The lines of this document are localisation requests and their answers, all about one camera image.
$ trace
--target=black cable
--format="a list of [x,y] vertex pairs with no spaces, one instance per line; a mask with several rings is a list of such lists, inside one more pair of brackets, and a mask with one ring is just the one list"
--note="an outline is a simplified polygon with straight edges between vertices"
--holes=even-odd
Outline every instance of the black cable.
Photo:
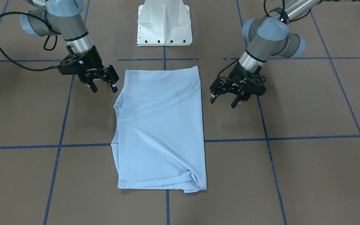
[[47,48],[47,43],[48,43],[50,37],[51,37],[51,35],[48,35],[47,39],[46,39],[45,42],[44,42],[44,47],[43,47],[43,48],[44,48],[44,50],[46,50],[46,51],[52,51],[52,50],[54,50],[55,47],[56,47],[56,43],[58,42],[58,36],[55,36],[55,44],[54,44],[54,47],[52,47],[52,48]]
[[280,18],[279,18],[279,20],[281,21],[281,19],[283,19],[284,20],[284,18],[283,18],[283,13],[284,13],[284,9],[286,8],[286,2],[283,0],[283,10],[281,11],[281,14],[280,14]]
[[219,72],[219,74],[217,76],[220,76],[220,74],[225,71],[227,68],[229,68],[231,65],[233,65],[234,63],[238,62],[238,59],[233,61],[232,63],[230,63],[228,66],[226,66],[222,71]]
[[311,10],[312,10],[312,9],[310,9],[303,17],[299,17],[298,19],[291,20],[290,23],[291,23],[291,22],[295,22],[295,21],[297,21],[297,20],[300,20],[300,19],[306,17],[306,16],[310,13]]
[[[12,14],[19,14],[19,15],[26,15],[26,16],[29,16],[29,17],[33,17],[33,18],[36,18],[37,20],[40,20],[41,22],[43,22],[49,30],[52,30],[50,24],[48,24],[46,21],[44,21],[43,19],[41,19],[40,17],[36,17],[32,14],[29,14],[29,13],[25,13],[25,12],[6,12],[6,13],[2,13],[0,14],[0,18],[1,17],[4,17],[4,16],[7,16],[7,15],[12,15]],[[28,68],[28,67],[25,67],[23,65],[20,65],[19,63],[17,63],[16,61],[14,61],[13,59],[11,59],[5,52],[4,50],[1,48],[0,46],[0,51],[1,53],[9,60],[11,61],[12,63],[14,63],[15,65],[23,68],[23,69],[26,69],[26,70],[31,70],[31,71],[46,71],[46,70],[50,70],[50,69],[56,69],[58,68],[59,66],[51,66],[51,67],[47,67],[47,68],[44,68],[44,69],[32,69],[32,68]]]
[[263,1],[263,10],[265,11],[267,17],[271,17],[269,16],[268,11],[266,10],[266,0]]
[[[282,13],[280,14],[280,18],[279,18],[280,21],[281,21],[281,19],[283,19],[283,12],[286,8],[286,2],[284,0],[282,0],[282,1],[283,1],[283,9],[282,9]],[[268,11],[266,10],[266,0],[263,1],[263,10],[265,11],[267,17],[271,17],[269,15]]]

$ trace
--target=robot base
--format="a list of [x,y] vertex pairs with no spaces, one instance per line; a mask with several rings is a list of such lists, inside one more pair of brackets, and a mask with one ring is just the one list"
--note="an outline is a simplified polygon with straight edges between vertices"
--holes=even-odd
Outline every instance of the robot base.
[[146,0],[138,7],[138,46],[184,46],[192,42],[190,8],[183,0]]

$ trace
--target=folded shirt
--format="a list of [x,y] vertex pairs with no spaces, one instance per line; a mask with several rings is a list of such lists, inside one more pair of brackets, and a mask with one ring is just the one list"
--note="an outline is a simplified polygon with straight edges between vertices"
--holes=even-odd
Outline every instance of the folded shirt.
[[126,70],[114,108],[118,188],[206,189],[198,67]]

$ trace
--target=metal arm segment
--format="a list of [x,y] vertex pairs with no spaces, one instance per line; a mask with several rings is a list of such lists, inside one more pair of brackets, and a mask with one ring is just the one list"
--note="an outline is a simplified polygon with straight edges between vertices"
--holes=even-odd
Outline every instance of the metal arm segment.
[[31,5],[36,7],[45,6],[45,0],[23,0],[23,1],[30,3]]
[[229,77],[217,77],[211,85],[211,103],[221,94],[234,94],[237,96],[231,104],[234,108],[247,101],[252,94],[263,95],[266,92],[263,84],[266,78],[259,71],[267,60],[271,56],[299,57],[305,49],[305,40],[297,34],[289,33],[287,24],[321,2],[322,0],[289,0],[285,3],[284,11],[282,4],[269,12],[270,17],[248,20],[243,26],[242,34],[250,43]]

